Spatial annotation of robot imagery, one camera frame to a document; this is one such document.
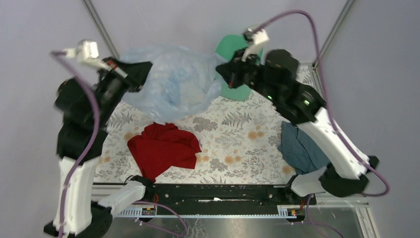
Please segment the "light blue plastic trash bag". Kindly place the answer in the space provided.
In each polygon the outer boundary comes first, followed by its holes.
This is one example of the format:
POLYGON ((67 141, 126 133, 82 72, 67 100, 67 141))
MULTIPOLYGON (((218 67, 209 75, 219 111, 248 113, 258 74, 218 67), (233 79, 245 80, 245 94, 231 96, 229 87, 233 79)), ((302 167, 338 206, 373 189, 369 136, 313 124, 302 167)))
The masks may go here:
POLYGON ((158 44, 129 50, 120 59, 152 62, 143 88, 126 93, 123 101, 154 122, 164 124, 202 113, 220 95, 223 78, 215 68, 226 60, 216 53, 158 44))

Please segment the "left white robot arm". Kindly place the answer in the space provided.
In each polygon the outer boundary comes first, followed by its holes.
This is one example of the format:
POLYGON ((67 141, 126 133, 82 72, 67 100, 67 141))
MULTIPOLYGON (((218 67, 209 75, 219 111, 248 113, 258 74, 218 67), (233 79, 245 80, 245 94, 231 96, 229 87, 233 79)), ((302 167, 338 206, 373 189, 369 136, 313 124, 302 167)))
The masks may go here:
POLYGON ((93 180, 103 144, 107 122, 127 92, 138 92, 146 82, 152 63, 123 63, 103 59, 98 83, 89 86, 78 75, 58 88, 55 106, 63 113, 56 153, 60 168, 60 200, 53 221, 44 232, 56 238, 101 238, 113 219, 136 201, 152 201, 152 182, 141 176, 113 194, 92 200, 93 180))

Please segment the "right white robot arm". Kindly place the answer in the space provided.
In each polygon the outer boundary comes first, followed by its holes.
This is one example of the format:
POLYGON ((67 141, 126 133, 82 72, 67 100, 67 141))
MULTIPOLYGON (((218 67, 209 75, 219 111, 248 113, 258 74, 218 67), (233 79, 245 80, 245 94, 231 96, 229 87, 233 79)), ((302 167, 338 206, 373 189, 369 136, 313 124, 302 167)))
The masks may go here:
POLYGON ((275 110, 308 135, 329 159, 322 169, 297 175, 289 180, 284 198, 297 204, 304 196, 327 192, 336 197, 364 194, 367 173, 379 160, 360 152, 345 139, 334 120, 329 118, 326 101, 311 86, 297 81, 299 62, 286 50, 268 52, 263 64, 257 55, 242 59, 243 49, 232 59, 218 65, 216 72, 230 88, 250 87, 266 99, 275 110))

